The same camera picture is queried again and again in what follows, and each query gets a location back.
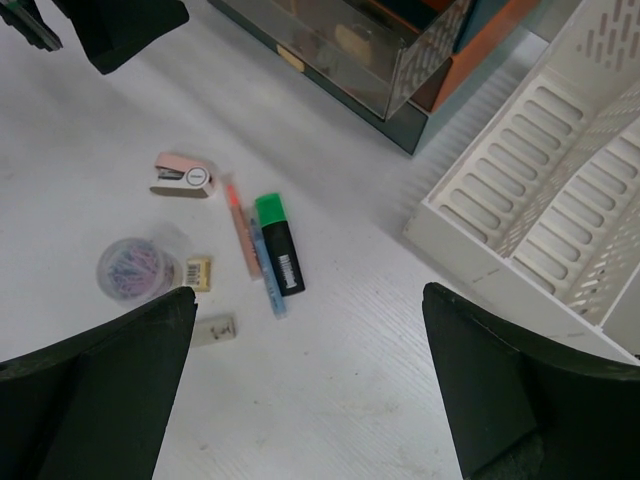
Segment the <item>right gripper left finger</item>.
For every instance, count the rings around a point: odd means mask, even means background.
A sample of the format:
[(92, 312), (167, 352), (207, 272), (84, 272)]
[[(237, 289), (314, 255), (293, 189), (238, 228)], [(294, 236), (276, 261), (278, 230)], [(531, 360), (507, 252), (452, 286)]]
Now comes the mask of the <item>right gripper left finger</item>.
[(195, 318), (180, 287), (2, 362), (2, 478), (152, 478)]

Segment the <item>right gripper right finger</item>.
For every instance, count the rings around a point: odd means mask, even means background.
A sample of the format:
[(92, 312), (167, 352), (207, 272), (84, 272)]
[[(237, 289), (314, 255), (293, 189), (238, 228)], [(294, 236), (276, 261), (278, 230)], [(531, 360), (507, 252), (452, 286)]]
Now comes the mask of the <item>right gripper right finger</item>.
[(428, 283), (423, 316), (465, 479), (636, 479), (639, 368)]

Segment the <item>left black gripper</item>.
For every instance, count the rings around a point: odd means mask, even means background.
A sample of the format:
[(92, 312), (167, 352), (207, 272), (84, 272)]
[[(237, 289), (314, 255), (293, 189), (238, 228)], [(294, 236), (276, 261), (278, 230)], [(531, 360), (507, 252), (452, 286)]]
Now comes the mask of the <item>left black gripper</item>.
[[(64, 3), (90, 63), (110, 74), (152, 42), (189, 21), (175, 0), (76, 0)], [(42, 19), (34, 1), (1, 0), (1, 18), (41, 50), (60, 50), (60, 38)]]

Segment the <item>pink mini stapler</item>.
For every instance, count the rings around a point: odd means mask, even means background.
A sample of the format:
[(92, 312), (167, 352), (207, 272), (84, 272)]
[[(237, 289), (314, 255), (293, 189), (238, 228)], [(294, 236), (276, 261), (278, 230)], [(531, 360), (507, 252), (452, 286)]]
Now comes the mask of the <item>pink mini stapler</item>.
[(209, 162), (162, 152), (155, 161), (154, 169), (156, 179), (149, 190), (155, 195), (206, 199), (214, 194), (217, 182)]

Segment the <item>teal drawer organizer box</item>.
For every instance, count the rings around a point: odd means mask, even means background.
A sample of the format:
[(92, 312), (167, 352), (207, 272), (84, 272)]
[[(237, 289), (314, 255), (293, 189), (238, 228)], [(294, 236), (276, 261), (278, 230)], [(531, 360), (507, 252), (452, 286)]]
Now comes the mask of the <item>teal drawer organizer box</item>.
[(416, 152), (429, 118), (535, 1), (215, 1), (213, 7)]

